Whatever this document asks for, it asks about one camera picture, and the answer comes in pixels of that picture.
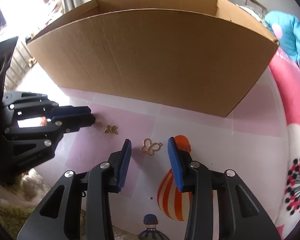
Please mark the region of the white fluffy blanket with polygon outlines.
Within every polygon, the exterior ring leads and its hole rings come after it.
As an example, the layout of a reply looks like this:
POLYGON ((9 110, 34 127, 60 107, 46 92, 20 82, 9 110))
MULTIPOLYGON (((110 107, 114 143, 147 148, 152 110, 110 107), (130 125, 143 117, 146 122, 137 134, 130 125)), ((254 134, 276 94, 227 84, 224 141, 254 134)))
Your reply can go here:
MULTIPOLYGON (((30 174, 17 177, 12 180, 12 185, 0 188, 10 194, 15 194, 12 201, 0 198, 0 239, 13 239, 9 231, 15 223, 17 234, 24 226, 31 213, 42 201, 52 187, 47 185, 44 178, 37 172, 31 171, 30 174)), ((138 239, 138 236, 128 233, 113 226, 114 239, 138 239)))

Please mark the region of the brown cardboard box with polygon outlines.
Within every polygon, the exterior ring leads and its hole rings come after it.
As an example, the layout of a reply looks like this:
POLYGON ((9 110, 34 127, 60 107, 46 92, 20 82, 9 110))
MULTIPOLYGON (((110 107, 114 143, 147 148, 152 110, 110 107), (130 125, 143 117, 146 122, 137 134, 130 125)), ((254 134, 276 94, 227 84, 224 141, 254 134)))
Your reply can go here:
POLYGON ((227 0, 92 0, 27 46, 61 87, 225 117, 279 41, 227 0))

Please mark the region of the pink floral blanket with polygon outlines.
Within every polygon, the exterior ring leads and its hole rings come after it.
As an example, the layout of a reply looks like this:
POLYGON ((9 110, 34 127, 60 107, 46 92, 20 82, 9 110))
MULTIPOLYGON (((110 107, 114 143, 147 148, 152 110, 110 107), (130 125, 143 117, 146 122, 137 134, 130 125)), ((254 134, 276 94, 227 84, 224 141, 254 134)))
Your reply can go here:
POLYGON ((300 70, 279 48, 269 63, 279 90, 288 132, 288 170, 283 200, 275 226, 282 239, 296 239, 300 231, 300 70))

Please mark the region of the wooden chair frame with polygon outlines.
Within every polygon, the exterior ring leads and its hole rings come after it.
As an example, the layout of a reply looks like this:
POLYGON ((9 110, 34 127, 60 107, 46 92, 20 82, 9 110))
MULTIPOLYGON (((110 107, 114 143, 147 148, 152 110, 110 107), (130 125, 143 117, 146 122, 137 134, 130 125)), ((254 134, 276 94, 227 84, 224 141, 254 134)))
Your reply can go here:
POLYGON ((252 7, 263 14, 265 14, 268 11, 267 8, 257 0, 245 0, 244 5, 252 7))

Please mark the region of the bronze butterfly charm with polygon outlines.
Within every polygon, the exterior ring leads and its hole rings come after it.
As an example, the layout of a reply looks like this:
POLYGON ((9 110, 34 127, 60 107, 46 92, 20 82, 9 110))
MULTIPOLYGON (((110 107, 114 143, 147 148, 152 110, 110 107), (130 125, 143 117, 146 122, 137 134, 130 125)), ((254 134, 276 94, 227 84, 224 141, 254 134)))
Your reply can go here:
POLYGON ((106 134, 115 134, 117 135, 118 134, 118 131, 117 131, 118 127, 116 125, 108 125, 107 126, 107 129, 105 130, 105 133, 106 134))

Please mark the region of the gold butterfly outline charm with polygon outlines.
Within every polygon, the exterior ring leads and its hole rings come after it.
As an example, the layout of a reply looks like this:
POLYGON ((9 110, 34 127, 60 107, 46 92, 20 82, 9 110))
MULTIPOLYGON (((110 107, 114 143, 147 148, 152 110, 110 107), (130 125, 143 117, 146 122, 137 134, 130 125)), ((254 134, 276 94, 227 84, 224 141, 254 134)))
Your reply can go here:
POLYGON ((142 142, 140 151, 147 155, 153 155, 155 152, 158 152, 162 148, 162 146, 162 142, 152 142, 150 138, 146 138, 142 142))

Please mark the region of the blue patterned quilt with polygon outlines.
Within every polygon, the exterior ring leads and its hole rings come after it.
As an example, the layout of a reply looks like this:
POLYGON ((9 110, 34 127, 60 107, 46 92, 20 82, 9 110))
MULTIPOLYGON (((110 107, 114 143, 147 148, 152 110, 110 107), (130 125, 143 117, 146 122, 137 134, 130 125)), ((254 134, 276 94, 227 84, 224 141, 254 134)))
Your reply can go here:
POLYGON ((270 11, 265 17, 267 27, 279 40, 282 50, 296 62, 300 69, 300 21, 294 15, 270 11))

